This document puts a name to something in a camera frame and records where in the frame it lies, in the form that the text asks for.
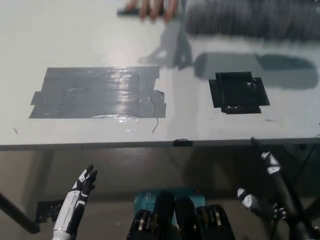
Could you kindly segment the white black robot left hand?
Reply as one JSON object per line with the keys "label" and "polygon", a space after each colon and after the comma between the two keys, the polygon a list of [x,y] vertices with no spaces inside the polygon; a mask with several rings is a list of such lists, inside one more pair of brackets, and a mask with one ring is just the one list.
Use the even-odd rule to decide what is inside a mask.
{"label": "white black robot left hand", "polygon": [[53,228],[52,240],[74,240],[90,192],[95,188],[97,170],[91,164],[77,178],[67,193]]}

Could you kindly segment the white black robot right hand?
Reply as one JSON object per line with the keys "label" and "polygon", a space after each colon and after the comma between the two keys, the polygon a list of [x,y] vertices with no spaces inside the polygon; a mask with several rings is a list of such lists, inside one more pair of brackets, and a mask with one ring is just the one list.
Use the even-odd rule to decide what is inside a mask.
{"label": "white black robot right hand", "polygon": [[244,188],[239,188],[237,197],[242,205],[268,222],[284,219],[291,227],[298,224],[310,227],[311,223],[304,213],[299,196],[283,174],[279,161],[270,151],[261,152],[260,158],[266,167],[266,172],[273,180],[276,200],[271,204],[247,192]]}

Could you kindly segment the person's bare hand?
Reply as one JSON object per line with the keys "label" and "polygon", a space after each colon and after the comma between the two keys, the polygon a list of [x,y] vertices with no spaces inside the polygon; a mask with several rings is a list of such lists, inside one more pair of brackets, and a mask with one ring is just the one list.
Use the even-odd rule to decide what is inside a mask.
{"label": "person's bare hand", "polygon": [[179,1],[178,0],[169,0],[167,7],[164,7],[163,0],[130,0],[124,7],[125,11],[131,11],[135,9],[140,4],[138,11],[138,16],[141,21],[144,21],[146,18],[149,18],[154,22],[159,16],[160,11],[163,9],[163,20],[166,23],[169,23],[175,16]]}

